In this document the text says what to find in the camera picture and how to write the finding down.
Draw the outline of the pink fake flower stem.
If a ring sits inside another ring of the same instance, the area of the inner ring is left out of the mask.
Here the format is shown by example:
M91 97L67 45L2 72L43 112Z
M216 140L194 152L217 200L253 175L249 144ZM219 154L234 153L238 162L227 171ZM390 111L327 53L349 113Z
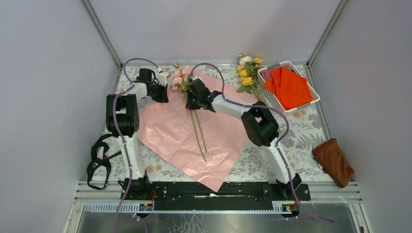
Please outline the pink fake flower stem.
M183 69L180 67L178 63L174 64L174 68L177 71L177 75L175 75L172 78L172 89L174 91L180 92L183 100L185 100L186 103L188 103L189 102L188 74L185 71L183 71ZM189 112L190 112L190 118L191 118L191 122L192 122L194 132L195 132L195 138L196 138L196 142L198 145L198 149L201 153L203 160L206 162L207 148L206 148L206 142L205 142L203 130L201 127L200 119L198 117L196 110L189 110Z

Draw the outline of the pink and purple wrapping paper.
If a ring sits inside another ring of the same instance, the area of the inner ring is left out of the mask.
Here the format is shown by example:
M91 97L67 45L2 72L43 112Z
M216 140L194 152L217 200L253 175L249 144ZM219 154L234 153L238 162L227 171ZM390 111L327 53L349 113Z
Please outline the pink and purple wrapping paper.
M139 112L140 154L147 174L172 181L186 174L218 191L248 142L242 122L197 110L203 135L196 137L182 95L168 89L168 98L168 103L155 102Z

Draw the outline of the yellow fake flower bunch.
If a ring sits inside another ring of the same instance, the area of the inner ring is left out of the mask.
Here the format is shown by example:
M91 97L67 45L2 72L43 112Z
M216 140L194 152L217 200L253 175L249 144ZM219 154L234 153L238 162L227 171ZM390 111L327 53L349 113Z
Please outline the yellow fake flower bunch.
M254 95L259 101L266 104L264 96L258 85L258 70L263 62L262 59L255 57L252 63L246 63L245 69L241 69L239 65L237 66L237 72L240 76L241 87L237 89L237 92L246 92L248 94Z

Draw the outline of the white fake flower stem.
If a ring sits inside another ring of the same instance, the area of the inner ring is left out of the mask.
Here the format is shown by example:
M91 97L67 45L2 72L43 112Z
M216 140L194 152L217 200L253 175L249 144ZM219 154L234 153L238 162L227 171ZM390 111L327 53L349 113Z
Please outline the white fake flower stem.
M250 56L245 56L243 54L238 54L238 58L239 58L239 67L241 69L245 69L245 65L246 63L252 63L254 61L254 59Z

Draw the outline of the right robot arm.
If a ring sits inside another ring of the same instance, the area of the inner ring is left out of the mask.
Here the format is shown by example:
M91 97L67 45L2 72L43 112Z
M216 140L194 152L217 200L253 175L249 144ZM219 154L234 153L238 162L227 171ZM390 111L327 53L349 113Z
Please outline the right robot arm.
M271 113L272 108L258 101L255 104L236 102L226 98L222 92L210 90L199 78L189 79L188 100L186 107L190 110L204 109L226 114L242 121L249 140L261 147L275 169L279 195L291 200L298 193L300 176L294 171L282 149L279 125Z

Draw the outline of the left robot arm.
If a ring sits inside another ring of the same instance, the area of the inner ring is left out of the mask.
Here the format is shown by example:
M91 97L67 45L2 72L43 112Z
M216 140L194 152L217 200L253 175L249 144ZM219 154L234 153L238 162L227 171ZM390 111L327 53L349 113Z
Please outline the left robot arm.
M145 97L159 103L169 102L167 80L171 75L160 68L158 71L155 74L151 69L141 68L136 80L126 90L106 97L106 128L120 146L130 180L138 180L146 174L137 138L140 125L138 103Z

